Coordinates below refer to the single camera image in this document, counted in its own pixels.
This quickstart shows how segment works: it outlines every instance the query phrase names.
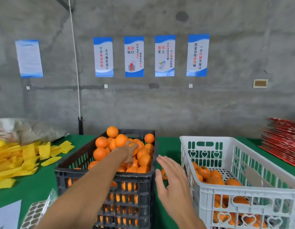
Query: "human hand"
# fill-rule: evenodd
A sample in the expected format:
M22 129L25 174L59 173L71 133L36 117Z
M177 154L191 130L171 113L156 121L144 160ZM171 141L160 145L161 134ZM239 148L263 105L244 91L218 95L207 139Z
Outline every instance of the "human hand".
M158 155L156 159L168 177L169 185L165 188L162 174L159 169L156 169L158 197L168 215L180 229L205 229L203 221L194 211L189 183L183 168L166 156Z
M134 144L133 146L129 146L130 141L126 142L126 145L124 147L118 147L112 150L112 152L115 153L123 153L125 155L125 158L123 160L123 163L132 163L134 161L132 155L134 153L134 150L139 146L138 144Z

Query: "table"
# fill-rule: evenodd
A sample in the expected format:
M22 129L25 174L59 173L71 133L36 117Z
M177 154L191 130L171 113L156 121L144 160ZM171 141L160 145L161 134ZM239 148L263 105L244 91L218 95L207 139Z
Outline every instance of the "table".
M80 147L91 141L95 136L92 135L69 135L65 138L61 138L53 144L61 144L65 140L70 141L75 148L68 154L60 154L62 157L68 156L75 152ZM274 162L290 174L295 176L295 167L287 164L284 161L276 158L275 156L267 153L266 151L257 147L261 144L260 139L249 139L236 137L237 140L255 150L260 155L264 156L268 160ZM180 164L180 140L178 137L158 137L159 142L158 153L163 156L171 157L173 160ZM57 164L54 163L49 166L40 167L34 175L26 177L16 177L16 183L11 189L0 190L0 207L11 204L22 199L20 218L18 227L21 226L24 216L26 215L28 208L33 202L45 200L51 189L56 189L56 179L54 174L54 167ZM154 203L154 228L161 229L178 229L175 222L166 213L160 200L157 197Z

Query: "white paper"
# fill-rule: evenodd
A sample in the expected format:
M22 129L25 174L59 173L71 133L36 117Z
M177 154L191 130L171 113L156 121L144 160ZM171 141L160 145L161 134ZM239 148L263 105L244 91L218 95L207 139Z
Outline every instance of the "white paper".
M0 228L17 229L21 200L0 208Z
M155 76L174 76L175 35L155 37Z
M96 77L114 76L112 38L93 38Z
M206 76L209 34L190 34L188 40L187 76Z
M144 37L124 37L125 77L144 77Z
M21 77L43 77L39 42L37 40L18 40L15 43Z

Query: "white plastic sack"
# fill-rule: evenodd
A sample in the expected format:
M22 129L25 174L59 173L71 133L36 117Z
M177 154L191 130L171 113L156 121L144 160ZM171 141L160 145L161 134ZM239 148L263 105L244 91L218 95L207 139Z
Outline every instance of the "white plastic sack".
M69 133L47 123L19 119L0 119L0 139L8 142L18 142L20 145L28 145L35 141L52 142Z

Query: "cartoon illustration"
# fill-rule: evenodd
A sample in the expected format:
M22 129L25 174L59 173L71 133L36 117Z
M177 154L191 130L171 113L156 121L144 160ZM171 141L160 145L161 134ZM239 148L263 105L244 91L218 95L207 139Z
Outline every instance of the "cartoon illustration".
M159 69L162 70L163 67L165 66L165 61L159 62L159 65L160 65Z
M130 63L130 65L128 66L128 70L129 70L129 71L135 71L134 61L132 61L132 62Z

